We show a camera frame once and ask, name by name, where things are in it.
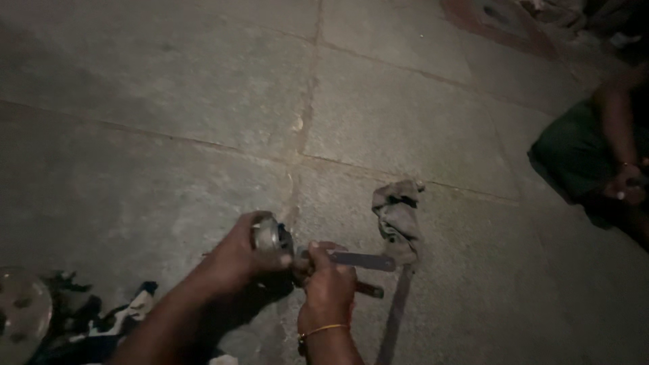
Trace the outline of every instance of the concrete floor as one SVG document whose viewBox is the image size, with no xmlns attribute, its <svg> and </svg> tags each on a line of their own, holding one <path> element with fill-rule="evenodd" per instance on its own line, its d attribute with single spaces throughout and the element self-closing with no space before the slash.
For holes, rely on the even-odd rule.
<svg viewBox="0 0 649 365">
<path fill-rule="evenodd" d="M 436 0 L 32 0 L 0 5 L 0 264 L 77 270 L 108 305 L 162 291 L 236 217 L 378 253 L 372 191 L 427 182 L 426 245 L 394 364 L 640 364 L 649 256 L 529 166 L 553 118 L 618 67 L 461 31 Z M 374 362 L 396 276 L 360 271 Z M 221 346 L 301 364 L 303 294 Z"/>
</svg>

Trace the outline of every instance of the hand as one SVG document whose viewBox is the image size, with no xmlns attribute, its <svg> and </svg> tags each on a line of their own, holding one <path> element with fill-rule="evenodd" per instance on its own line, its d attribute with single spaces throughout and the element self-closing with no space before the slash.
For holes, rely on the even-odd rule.
<svg viewBox="0 0 649 365">
<path fill-rule="evenodd" d="M 629 179 L 638 179 L 642 175 L 635 165 L 622 166 L 618 174 L 604 188 L 604 195 L 611 199 L 624 201 L 629 205 L 639 205 L 646 198 L 642 186 L 629 186 Z"/>
<path fill-rule="evenodd" d="M 306 281 L 306 302 L 297 318 L 299 333 L 326 325 L 349 324 L 356 291 L 356 270 L 329 260 L 327 249 L 344 249 L 333 242 L 311 242 L 309 256 L 315 266 Z"/>
<path fill-rule="evenodd" d="M 256 211 L 243 214 L 212 252 L 189 274 L 187 281 L 209 294 L 233 294 L 243 289 L 261 273 L 288 269 L 290 255 L 255 251 L 252 226 L 272 213 Z"/>
</svg>

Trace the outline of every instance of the gold bangle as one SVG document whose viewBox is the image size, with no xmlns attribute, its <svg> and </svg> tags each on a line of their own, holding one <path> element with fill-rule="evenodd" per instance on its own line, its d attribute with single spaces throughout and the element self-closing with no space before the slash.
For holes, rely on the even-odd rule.
<svg viewBox="0 0 649 365">
<path fill-rule="evenodd" d="M 326 326 L 322 326 L 322 327 L 320 327 L 320 328 L 316 328 L 316 329 L 312 330 L 311 332 L 307 332 L 307 333 L 304 333 L 304 334 L 300 334 L 297 340 L 298 340 L 299 342 L 304 342 L 304 339 L 305 339 L 305 338 L 311 336 L 312 334 L 314 334 L 314 333 L 316 333 L 316 332 L 323 331 L 323 330 L 325 330 L 325 329 L 330 329 L 330 328 L 338 328 L 338 327 L 349 328 L 348 325 L 326 325 Z"/>
</svg>

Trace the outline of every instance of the fingernail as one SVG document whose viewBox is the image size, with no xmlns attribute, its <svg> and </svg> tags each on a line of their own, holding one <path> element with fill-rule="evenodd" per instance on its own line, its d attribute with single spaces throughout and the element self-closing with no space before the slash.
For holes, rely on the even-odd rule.
<svg viewBox="0 0 649 365">
<path fill-rule="evenodd" d="M 289 266 L 292 261 L 293 258 L 291 257 L 291 255 L 283 255 L 282 257 L 280 257 L 280 263 L 282 264 L 282 266 Z"/>
</svg>

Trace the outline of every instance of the gray cloth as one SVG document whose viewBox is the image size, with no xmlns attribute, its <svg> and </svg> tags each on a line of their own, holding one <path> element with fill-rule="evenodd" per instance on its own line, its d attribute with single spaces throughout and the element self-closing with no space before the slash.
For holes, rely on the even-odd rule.
<svg viewBox="0 0 649 365">
<path fill-rule="evenodd" d="M 417 246 L 423 241 L 415 215 L 417 193 L 422 184 L 403 180 L 376 189 L 372 211 L 378 216 L 378 229 L 386 242 L 384 255 L 395 259 L 397 265 L 417 262 Z"/>
</svg>

